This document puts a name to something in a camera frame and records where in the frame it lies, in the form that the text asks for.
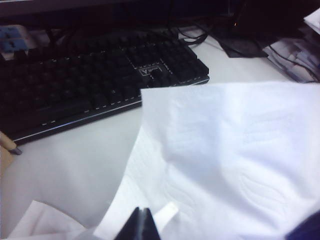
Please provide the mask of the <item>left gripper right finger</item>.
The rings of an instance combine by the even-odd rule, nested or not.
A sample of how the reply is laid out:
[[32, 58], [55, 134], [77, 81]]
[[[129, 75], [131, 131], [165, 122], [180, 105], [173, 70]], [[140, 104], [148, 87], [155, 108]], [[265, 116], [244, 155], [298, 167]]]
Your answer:
[[141, 239], [160, 240], [161, 238], [150, 209], [145, 208], [142, 211], [142, 216]]

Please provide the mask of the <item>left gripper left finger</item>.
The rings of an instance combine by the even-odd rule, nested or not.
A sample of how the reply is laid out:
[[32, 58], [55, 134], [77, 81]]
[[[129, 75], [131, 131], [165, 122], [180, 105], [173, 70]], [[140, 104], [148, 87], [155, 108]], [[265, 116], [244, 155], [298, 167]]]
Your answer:
[[136, 236], [140, 208], [136, 207], [114, 240], [133, 240]]

